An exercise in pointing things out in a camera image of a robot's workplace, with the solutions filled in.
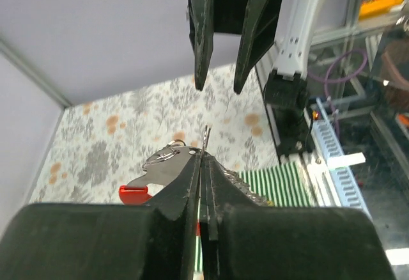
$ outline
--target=red object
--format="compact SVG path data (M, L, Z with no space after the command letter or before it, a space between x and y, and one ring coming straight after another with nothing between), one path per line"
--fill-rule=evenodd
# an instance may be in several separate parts
M120 187L120 198L124 205L142 205L151 199L148 187L133 187L122 185Z

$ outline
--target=white wall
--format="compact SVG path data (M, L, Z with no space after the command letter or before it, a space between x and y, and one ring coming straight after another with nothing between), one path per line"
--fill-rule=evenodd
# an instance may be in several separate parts
M342 26L347 2L327 0L319 28ZM187 0L0 0L0 38L79 104L191 74L186 9ZM216 36L212 66L235 61L238 44Z
M0 53L0 236L31 192L61 113Z

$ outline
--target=screw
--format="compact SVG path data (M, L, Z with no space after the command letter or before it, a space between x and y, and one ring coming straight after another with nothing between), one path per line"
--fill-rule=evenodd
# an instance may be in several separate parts
M297 141L297 143L295 144L295 148L296 148L297 150L301 150L301 148L302 148L302 143L301 143L300 141Z

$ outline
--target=green striped cloth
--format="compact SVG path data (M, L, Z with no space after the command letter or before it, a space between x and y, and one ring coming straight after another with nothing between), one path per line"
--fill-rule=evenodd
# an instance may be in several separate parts
M268 169L243 171L244 179L252 192L265 196L274 206L311 206L311 200L305 190L295 163L287 163ZM202 251L200 237L196 237L196 272L202 272Z

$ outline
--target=purple cable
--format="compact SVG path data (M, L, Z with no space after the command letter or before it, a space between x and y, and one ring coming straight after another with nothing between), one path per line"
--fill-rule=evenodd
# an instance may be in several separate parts
M342 78L340 78L340 79L330 79L329 77L330 77L330 75L331 75L333 69L341 62L341 60L342 60L343 58L345 58L346 56L348 56L348 55L350 55L350 54L353 54L353 53L359 53L359 54L362 55L362 64L359 66L359 68L356 69L356 71L354 71L352 74L350 74L350 75L348 75L348 76L346 76L346 77L342 77ZM322 78L322 77L317 77L316 75L314 75L314 74L308 72L308 77L310 77L311 79L313 79L313 80L315 80L315 81L317 81L317 82L320 82L320 83L323 83L323 84L324 84L324 94L325 94L325 98L326 98L327 101L328 101L328 104L329 104L329 106L330 106L330 108L331 108L332 113L335 114L337 109L335 108L335 106L334 106L333 103L331 102L330 93L329 93L329 91L328 91L328 85L329 85L329 84L345 83L345 82L348 82L349 80L352 80L354 77L358 76L358 74L361 73L361 71L363 71L363 69L365 68L367 62L368 62L368 56L367 56L365 50L363 50L363 49L352 49L351 51L345 52L343 55L339 56L339 57L329 66L329 68L328 68L328 70L327 70L327 72L326 72L324 78ZM336 116L334 117L334 126L335 126L335 132L336 132L336 134L337 134L337 137L339 138L339 133L340 133L340 131L339 131L339 122L338 122L338 119L337 119Z

